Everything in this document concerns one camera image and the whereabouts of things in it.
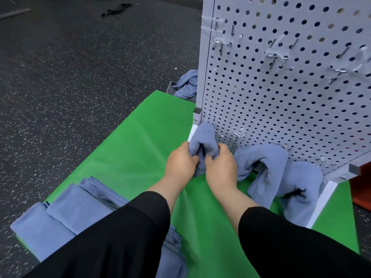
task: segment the speckled black floor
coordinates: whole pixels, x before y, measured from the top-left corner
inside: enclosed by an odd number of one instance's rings
[[[15,1],[32,12],[0,19],[2,278],[37,263],[9,224],[150,93],[197,68],[202,14],[158,0]],[[133,7],[100,17],[119,3]],[[14,7],[0,0],[0,13]]]

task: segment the green mat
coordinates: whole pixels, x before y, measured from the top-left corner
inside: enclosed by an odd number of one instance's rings
[[[89,176],[133,199],[163,176],[167,156],[187,140],[194,107],[194,103],[155,91],[47,200],[54,201],[68,185]],[[246,192],[252,179],[239,183],[239,189]],[[278,211],[276,203],[271,210]],[[171,224],[184,238],[188,277],[258,277],[205,175],[192,179],[181,192]],[[338,186],[314,229],[358,252],[348,182]]]

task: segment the red object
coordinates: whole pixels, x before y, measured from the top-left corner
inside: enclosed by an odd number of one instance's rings
[[[350,180],[353,203],[371,212],[371,162],[361,166],[361,175]]]

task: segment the pegboard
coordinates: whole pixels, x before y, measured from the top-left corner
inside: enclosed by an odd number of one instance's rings
[[[323,156],[324,174],[371,151],[371,0],[205,0],[202,33],[197,106],[219,142],[242,127],[240,146]]]

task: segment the black sleeve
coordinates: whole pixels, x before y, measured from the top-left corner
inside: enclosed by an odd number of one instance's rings
[[[335,240],[300,227],[263,207],[248,208],[238,234],[261,278],[370,277],[371,262]]]
[[[169,227],[165,198],[144,192],[77,235],[25,277],[155,277]]]

